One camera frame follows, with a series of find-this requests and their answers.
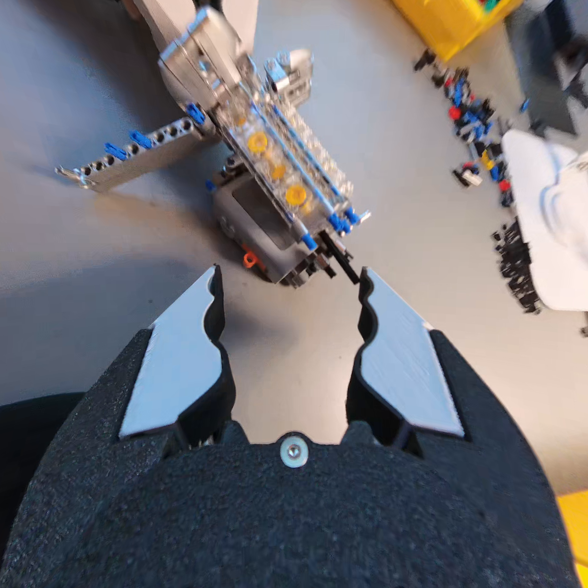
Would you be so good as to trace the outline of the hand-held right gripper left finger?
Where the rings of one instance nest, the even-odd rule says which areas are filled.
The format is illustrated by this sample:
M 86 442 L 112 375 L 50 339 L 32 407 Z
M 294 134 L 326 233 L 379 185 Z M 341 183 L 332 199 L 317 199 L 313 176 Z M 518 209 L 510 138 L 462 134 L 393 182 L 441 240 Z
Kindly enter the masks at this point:
M 172 431 L 196 447 L 219 434 L 236 399 L 224 327 L 222 271 L 213 265 L 149 327 L 119 440 Z

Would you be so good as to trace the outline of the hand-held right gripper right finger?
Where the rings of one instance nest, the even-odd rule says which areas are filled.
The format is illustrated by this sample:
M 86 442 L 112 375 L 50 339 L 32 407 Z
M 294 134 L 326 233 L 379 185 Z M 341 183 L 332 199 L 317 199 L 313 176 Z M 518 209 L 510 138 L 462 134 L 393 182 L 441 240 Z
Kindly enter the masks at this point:
M 433 327 L 372 268 L 359 277 L 362 344 L 346 394 L 348 426 L 376 444 L 421 453 L 418 434 L 467 441 L 459 405 L 432 339 Z

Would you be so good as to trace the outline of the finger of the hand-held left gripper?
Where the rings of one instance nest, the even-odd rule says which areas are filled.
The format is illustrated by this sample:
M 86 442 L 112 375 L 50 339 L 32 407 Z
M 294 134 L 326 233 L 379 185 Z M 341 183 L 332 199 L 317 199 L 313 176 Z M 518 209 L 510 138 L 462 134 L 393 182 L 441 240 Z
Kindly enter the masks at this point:
M 186 33 L 196 17 L 193 1 L 122 1 L 128 15 L 135 21 L 145 21 L 158 51 Z
M 259 1 L 221 1 L 222 13 L 244 45 L 254 45 Z

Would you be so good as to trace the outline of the toy brick engine model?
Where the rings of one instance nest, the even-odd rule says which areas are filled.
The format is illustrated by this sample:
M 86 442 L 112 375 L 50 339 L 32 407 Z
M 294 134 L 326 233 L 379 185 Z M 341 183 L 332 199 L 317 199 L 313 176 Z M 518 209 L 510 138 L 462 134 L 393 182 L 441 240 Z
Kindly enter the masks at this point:
M 312 89 L 313 54 L 281 51 L 252 59 L 222 13 L 221 1 L 194 1 L 186 33 L 159 51 L 158 67 L 183 116 L 125 146 L 55 173 L 84 189 L 105 193 L 196 149 L 224 143 L 224 165 L 206 188 L 224 234 L 243 251 L 243 265 L 271 283 L 293 288 L 314 274 L 334 277 L 338 262 L 353 284 L 359 276 L 341 238 L 369 217 L 355 212 L 353 185 L 298 112 Z

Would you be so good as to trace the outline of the grey desk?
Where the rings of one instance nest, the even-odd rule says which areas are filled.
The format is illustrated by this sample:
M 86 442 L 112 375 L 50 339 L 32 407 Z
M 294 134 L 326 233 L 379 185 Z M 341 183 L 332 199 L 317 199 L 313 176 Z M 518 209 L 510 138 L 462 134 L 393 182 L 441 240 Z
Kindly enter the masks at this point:
M 409 84 L 422 41 L 389 1 L 266 1 L 254 55 L 313 46 L 304 117 L 355 184 L 355 263 L 426 306 L 449 302 L 470 245 L 438 203 L 441 136 L 417 147 L 425 104 Z M 129 26 L 98 1 L 1 4 L 1 401 L 86 389 L 26 490 L 1 587 L 579 587 L 548 479 L 510 413 L 433 327 L 467 441 L 421 453 L 348 426 L 362 344 L 359 285 L 301 289 L 246 274 L 212 226 L 205 180 L 223 150 L 98 199 L 49 170 L 95 159 L 122 130 L 181 117 Z M 30 156 L 40 178 L 11 172 Z M 196 447 L 172 431 L 119 440 L 149 327 L 219 265 L 231 420 Z

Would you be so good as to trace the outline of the pile of black pins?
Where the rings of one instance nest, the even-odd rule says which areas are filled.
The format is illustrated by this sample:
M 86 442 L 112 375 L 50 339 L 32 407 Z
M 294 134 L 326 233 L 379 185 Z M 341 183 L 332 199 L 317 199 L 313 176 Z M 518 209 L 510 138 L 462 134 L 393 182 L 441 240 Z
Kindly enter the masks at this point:
M 499 256 L 499 272 L 518 305 L 527 314 L 538 315 L 543 304 L 537 294 L 531 275 L 531 255 L 524 241 L 518 217 L 511 224 L 503 224 L 492 234 L 494 251 Z

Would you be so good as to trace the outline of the large yellow plastic bin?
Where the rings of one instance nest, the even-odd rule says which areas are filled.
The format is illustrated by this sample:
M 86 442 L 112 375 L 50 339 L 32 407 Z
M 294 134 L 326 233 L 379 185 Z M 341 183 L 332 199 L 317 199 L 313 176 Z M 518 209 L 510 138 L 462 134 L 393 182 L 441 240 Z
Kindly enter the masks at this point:
M 425 45 L 443 62 L 450 61 L 493 26 L 502 23 L 522 1 L 392 1 Z

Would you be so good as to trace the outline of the white book stand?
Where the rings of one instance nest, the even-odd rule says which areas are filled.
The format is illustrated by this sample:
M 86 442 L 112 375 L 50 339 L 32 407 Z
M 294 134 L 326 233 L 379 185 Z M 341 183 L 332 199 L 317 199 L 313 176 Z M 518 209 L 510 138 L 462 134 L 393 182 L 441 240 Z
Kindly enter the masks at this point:
M 540 301 L 587 312 L 587 152 L 516 129 L 502 148 Z

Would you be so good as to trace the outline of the pile of coloured brick parts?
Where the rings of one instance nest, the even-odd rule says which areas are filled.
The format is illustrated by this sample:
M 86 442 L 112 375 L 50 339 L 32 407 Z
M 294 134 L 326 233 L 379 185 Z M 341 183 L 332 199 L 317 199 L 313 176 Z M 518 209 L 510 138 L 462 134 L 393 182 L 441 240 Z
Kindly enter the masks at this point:
M 468 68 L 446 68 L 437 55 L 426 48 L 414 62 L 413 70 L 430 71 L 434 87 L 442 90 L 449 101 L 448 116 L 454 136 L 466 147 L 469 158 L 452 170 L 452 175 L 465 188 L 478 187 L 486 175 L 496 184 L 500 205 L 509 208 L 513 204 L 511 175 L 502 139 L 511 129 L 511 123 L 495 118 L 490 99 L 480 99 L 473 92 Z

